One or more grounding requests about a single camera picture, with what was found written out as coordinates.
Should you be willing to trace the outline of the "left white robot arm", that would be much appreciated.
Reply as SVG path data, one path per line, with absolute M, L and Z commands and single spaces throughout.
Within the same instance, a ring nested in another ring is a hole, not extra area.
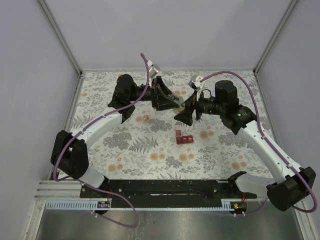
M 118 77 L 106 113 L 75 133 L 60 131 L 56 135 L 50 162 L 54 170 L 91 186 L 98 198 L 107 195 L 107 177 L 89 165 L 88 149 L 109 130 L 124 123 L 134 112 L 135 103 L 150 101 L 157 111 L 178 109 L 183 98 L 166 87 L 157 76 L 138 86 L 129 74 Z

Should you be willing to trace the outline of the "red pill organizer box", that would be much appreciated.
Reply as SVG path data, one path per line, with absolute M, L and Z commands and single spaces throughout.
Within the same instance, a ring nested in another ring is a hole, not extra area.
M 181 130 L 175 131 L 175 139 L 177 145 L 192 144 L 194 142 L 192 135 L 183 135 Z

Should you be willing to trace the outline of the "clear small pill bottle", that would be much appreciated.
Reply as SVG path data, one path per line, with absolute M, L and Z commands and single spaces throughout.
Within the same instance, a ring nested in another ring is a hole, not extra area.
M 180 96 L 180 95 L 175 94 L 175 93 L 171 93 L 169 96 L 172 98 L 172 100 L 174 100 L 174 102 L 176 104 L 178 104 L 178 108 L 174 108 L 173 112 L 176 113 L 176 114 L 182 112 L 185 109 L 185 100 L 184 100 L 184 98 L 182 96 Z

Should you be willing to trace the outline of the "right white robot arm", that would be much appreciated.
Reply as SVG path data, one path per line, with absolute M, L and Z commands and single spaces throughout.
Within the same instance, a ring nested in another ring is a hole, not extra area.
M 263 161 L 271 178 L 254 176 L 240 171 L 228 178 L 228 194 L 239 198 L 244 193 L 268 198 L 280 211 L 294 207 L 311 194 L 316 173 L 311 167 L 303 168 L 292 160 L 262 128 L 258 114 L 239 103 L 237 88 L 229 80 L 215 84 L 215 95 L 205 98 L 203 85 L 190 81 L 193 94 L 184 102 L 184 110 L 174 118 L 192 125 L 192 114 L 199 120 L 202 114 L 218 115 L 223 125 L 241 138 Z

